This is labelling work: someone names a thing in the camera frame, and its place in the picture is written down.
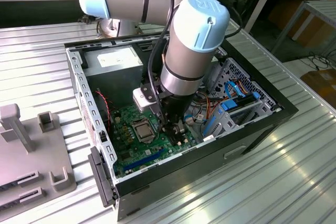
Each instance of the blue ram slot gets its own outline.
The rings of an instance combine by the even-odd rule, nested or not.
[[[141,159],[139,161],[136,161],[136,162],[134,162],[132,164],[129,164],[129,165],[125,166],[124,167],[124,172],[126,170],[130,170],[130,169],[136,168],[136,167],[138,167],[140,165],[143,165],[143,164],[145,164],[147,162],[150,162],[150,161],[153,161],[154,159],[157,159],[158,157],[161,156],[161,154],[162,154],[163,151],[164,151],[164,149],[161,149],[157,153],[154,153],[154,154],[152,154],[152,155],[150,155],[148,157],[144,157],[143,159]]]

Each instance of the cardboard box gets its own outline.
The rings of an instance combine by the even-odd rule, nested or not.
[[[301,76],[301,80],[336,109],[335,69],[311,71]]]

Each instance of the red wire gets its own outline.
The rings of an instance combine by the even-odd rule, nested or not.
[[[106,108],[107,108],[107,120],[108,120],[108,122],[107,122],[107,124],[108,124],[107,131],[110,132],[110,110],[109,110],[109,105],[107,103],[106,98],[102,95],[102,93],[100,93],[99,91],[96,91],[96,93],[103,98],[103,100],[104,100],[104,102],[106,104]]]

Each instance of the metal bracket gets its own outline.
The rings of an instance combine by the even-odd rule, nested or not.
[[[115,205],[117,195],[114,192],[113,185],[107,179],[103,168],[104,161],[96,147],[91,148],[91,154],[88,155],[88,158],[103,206]]]

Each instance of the ur logo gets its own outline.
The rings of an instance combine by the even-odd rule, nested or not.
[[[196,5],[200,9],[211,9],[214,13],[220,13],[220,9],[216,2],[208,0],[195,0]]]
[[[196,4],[201,9],[209,9],[209,6],[206,4],[205,0],[195,0]]]

